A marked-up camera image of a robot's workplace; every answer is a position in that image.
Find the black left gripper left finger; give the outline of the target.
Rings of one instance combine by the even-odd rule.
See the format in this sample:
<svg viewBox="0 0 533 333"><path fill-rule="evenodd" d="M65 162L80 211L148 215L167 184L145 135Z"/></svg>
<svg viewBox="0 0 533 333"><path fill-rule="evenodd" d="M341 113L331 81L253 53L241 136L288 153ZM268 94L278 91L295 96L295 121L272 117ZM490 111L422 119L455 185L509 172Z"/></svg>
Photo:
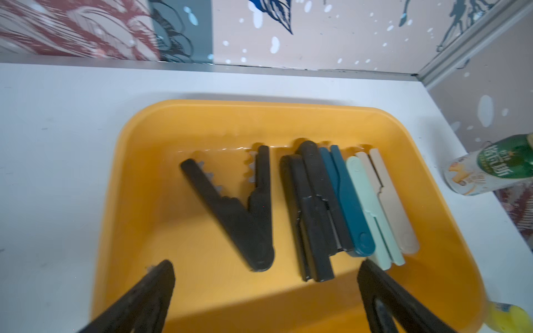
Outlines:
<svg viewBox="0 0 533 333"><path fill-rule="evenodd" d="M81 331L162 332L175 282L172 263L163 260Z"/></svg>

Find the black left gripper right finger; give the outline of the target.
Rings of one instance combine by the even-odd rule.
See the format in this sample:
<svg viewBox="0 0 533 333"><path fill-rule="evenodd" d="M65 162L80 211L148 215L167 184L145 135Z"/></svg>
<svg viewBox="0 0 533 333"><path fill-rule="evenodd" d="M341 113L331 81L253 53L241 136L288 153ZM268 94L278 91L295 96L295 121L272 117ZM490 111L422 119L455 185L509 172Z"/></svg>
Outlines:
<svg viewBox="0 0 533 333"><path fill-rule="evenodd" d="M371 332L454 332L378 265L366 259L358 285Z"/></svg>

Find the dark teal pruning pliers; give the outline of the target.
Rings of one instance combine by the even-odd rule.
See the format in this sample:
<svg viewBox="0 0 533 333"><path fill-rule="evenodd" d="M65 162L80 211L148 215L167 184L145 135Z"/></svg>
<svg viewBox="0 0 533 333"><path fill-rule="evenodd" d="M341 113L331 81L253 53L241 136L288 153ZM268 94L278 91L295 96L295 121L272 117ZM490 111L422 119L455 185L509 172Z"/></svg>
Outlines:
<svg viewBox="0 0 533 333"><path fill-rule="evenodd" d="M369 257L376 245L340 148L337 145L332 145L330 149L321 147L319 152L354 244L354 249L347 253L352 257Z"/></svg>

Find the beige pruning pliers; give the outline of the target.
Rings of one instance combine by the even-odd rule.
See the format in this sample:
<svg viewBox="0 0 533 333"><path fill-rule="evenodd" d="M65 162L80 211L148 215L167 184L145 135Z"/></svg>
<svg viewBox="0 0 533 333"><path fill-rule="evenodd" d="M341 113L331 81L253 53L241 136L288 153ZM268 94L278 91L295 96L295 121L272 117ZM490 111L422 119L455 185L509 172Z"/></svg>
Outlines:
<svg viewBox="0 0 533 333"><path fill-rule="evenodd" d="M363 168L375 195L378 197L401 252L406 255L413 255L419 252L419 241L416 238L384 160L380 155L380 151L377 148L372 148L369 153L357 152L355 156L362 161Z"/></svg>

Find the light green pruning pliers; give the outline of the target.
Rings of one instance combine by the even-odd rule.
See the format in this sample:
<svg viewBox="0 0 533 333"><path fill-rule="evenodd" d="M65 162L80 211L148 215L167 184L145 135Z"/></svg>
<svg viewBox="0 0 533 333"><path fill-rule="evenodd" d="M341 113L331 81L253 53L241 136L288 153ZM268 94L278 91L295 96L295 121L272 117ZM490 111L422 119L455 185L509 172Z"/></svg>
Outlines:
<svg viewBox="0 0 533 333"><path fill-rule="evenodd" d="M394 238L362 160L356 156L351 156L346 160L346 168L376 245L376 249L369 256L369 259L384 271L391 269L393 264L404 265L405 258Z"/></svg>

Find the black pruning pliers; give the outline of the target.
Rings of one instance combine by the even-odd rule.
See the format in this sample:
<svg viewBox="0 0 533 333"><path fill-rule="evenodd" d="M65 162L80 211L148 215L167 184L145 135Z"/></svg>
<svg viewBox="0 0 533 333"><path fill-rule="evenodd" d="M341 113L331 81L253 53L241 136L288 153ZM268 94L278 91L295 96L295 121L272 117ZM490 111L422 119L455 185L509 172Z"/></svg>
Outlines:
<svg viewBox="0 0 533 333"><path fill-rule="evenodd" d="M326 239L328 254L352 251L354 243L319 147L315 142L306 140L300 144L296 152L303 159L310 187L316 198L319 224Z"/></svg>
<svg viewBox="0 0 533 333"><path fill-rule="evenodd" d="M316 196L310 186L303 158L300 155L284 155L280 159L280 175L303 281L312 279L325 282L334 279Z"/></svg>
<svg viewBox="0 0 533 333"><path fill-rule="evenodd" d="M238 198L222 196L195 160L181 162L180 168L250 269L255 272L270 269L275 251L269 147L258 147L255 155L255 188L247 207Z"/></svg>

